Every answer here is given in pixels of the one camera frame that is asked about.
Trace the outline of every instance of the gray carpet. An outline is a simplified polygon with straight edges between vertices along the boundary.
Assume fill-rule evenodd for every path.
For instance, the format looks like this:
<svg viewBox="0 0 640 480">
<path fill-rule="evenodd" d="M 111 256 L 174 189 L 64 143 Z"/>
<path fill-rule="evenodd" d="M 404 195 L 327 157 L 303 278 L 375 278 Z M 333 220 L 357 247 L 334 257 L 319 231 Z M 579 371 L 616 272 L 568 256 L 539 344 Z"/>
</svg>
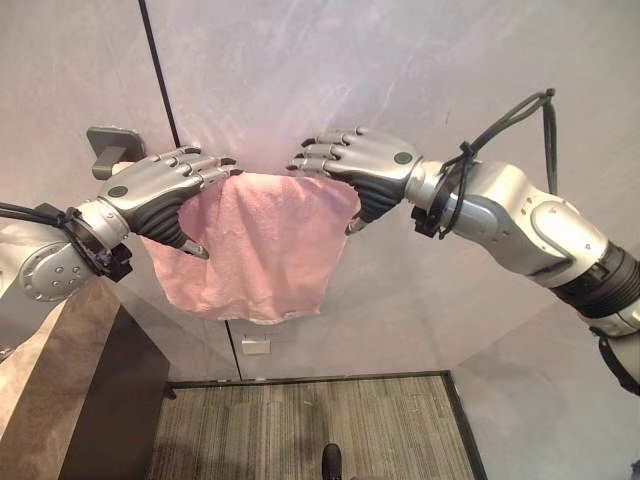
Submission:
<svg viewBox="0 0 640 480">
<path fill-rule="evenodd" d="M 165 400 L 149 479 L 473 479 L 439 376 L 176 390 Z"/>
</svg>

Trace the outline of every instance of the black cable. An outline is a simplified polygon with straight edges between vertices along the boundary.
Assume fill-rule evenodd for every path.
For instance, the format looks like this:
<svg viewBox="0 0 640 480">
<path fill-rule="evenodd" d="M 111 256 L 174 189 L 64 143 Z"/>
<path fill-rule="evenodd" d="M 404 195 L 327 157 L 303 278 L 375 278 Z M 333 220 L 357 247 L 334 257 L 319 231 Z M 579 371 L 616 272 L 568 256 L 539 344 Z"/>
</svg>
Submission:
<svg viewBox="0 0 640 480">
<path fill-rule="evenodd" d="M 58 218 L 32 208 L 0 202 L 0 217 L 56 226 Z"/>
<path fill-rule="evenodd" d="M 549 184 L 549 192 L 553 195 L 558 192 L 558 171 L 557 171 L 557 125 L 556 115 L 551 97 L 555 94 L 555 90 L 550 88 L 546 92 L 539 92 L 530 95 L 518 105 L 509 110 L 500 117 L 489 128 L 482 132 L 473 142 L 463 142 L 460 145 L 462 154 L 442 164 L 440 172 L 444 175 L 444 180 L 452 174 L 457 174 L 462 169 L 460 183 L 458 184 L 458 193 L 456 206 L 451 215 L 451 219 L 445 228 L 439 230 L 439 238 L 442 240 L 453 228 L 460 216 L 462 210 L 462 202 L 467 187 L 467 176 L 473 165 L 478 151 L 491 141 L 496 135 L 503 132 L 507 128 L 533 115 L 542 107 L 542 122 L 544 130 L 545 158 L 547 168 L 547 182 Z"/>
</svg>

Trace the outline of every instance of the robotic hand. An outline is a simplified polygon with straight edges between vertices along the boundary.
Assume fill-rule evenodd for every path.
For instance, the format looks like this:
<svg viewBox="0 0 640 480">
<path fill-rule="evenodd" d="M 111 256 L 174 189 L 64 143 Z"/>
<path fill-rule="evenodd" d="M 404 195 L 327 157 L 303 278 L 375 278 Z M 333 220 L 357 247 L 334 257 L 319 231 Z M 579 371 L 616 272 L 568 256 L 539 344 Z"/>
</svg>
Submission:
<svg viewBox="0 0 640 480">
<path fill-rule="evenodd" d="M 404 140 L 361 127 L 309 138 L 302 146 L 304 151 L 289 170 L 321 173 L 348 183 L 358 193 L 361 210 L 347 226 L 347 235 L 402 201 L 413 167 L 422 159 Z"/>
<path fill-rule="evenodd" d="M 93 275 L 118 281 L 131 272 L 131 253 L 121 243 L 130 232 L 208 258 L 180 228 L 178 209 L 207 186 L 242 173 L 235 163 L 195 147 L 152 155 L 110 177 L 95 200 L 66 215 L 46 204 L 32 211 L 52 219 L 49 224 L 20 222 L 0 231 L 0 361 Z"/>
<path fill-rule="evenodd" d="M 357 191 L 361 211 L 347 234 L 408 199 L 419 233 L 451 230 L 572 305 L 600 337 L 623 388 L 640 395 L 640 264 L 566 200 L 536 189 L 513 165 L 476 162 L 468 144 L 461 147 L 467 163 L 427 161 L 404 140 L 360 127 L 302 146 L 289 170 L 322 173 Z M 464 193 L 454 191 L 461 182 Z"/>
<path fill-rule="evenodd" d="M 106 249 L 132 231 L 199 258 L 207 250 L 187 237 L 178 222 L 178 209 L 201 190 L 238 175 L 230 158 L 200 154 L 196 147 L 153 155 L 109 178 L 93 202 L 78 207 L 84 224 Z"/>
</svg>

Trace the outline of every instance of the shoe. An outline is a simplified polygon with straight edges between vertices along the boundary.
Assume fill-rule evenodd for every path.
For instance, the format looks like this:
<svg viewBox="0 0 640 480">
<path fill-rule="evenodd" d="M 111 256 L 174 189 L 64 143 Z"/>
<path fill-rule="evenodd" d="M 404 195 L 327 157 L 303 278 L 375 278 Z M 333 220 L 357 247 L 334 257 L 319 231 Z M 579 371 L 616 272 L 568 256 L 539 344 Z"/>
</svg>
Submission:
<svg viewBox="0 0 640 480">
<path fill-rule="evenodd" d="M 335 443 L 322 450 L 322 480 L 342 480 L 342 454 Z"/>
</svg>

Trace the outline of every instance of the towel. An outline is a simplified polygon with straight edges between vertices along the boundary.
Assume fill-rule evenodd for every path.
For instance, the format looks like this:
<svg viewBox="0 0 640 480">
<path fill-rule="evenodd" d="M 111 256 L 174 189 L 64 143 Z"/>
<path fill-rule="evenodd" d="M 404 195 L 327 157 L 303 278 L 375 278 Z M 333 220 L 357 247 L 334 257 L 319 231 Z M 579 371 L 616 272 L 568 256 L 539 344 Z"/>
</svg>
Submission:
<svg viewBox="0 0 640 480">
<path fill-rule="evenodd" d="M 210 320 L 274 324 L 319 312 L 357 209 L 355 192 L 340 182 L 243 173 L 179 212 L 209 260 L 143 241 L 174 305 Z"/>
</svg>

